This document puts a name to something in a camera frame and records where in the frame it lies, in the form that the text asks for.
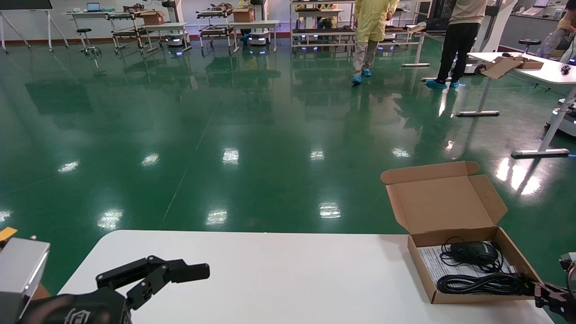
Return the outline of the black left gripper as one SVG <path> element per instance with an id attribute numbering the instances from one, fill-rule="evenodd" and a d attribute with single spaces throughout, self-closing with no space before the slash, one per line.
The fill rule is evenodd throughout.
<path id="1" fill-rule="evenodd" d="M 33 300 L 19 324 L 131 324 L 131 310 L 137 310 L 168 283 L 208 279 L 207 263 L 188 265 L 184 260 L 163 260 L 148 256 L 96 276 L 99 289 L 85 294 L 61 294 Z M 127 299 L 114 291 L 137 283 Z"/>

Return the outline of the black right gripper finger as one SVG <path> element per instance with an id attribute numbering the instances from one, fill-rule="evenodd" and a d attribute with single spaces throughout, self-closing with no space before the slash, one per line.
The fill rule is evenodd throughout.
<path id="1" fill-rule="evenodd" d="M 566 287 L 561 287 L 551 283 L 534 283 L 535 299 L 568 299 L 569 291 Z"/>
<path id="2" fill-rule="evenodd" d="M 562 316 L 568 323 L 576 322 L 576 301 L 572 294 L 549 294 L 535 296 L 535 306 L 548 307 L 549 311 Z"/>

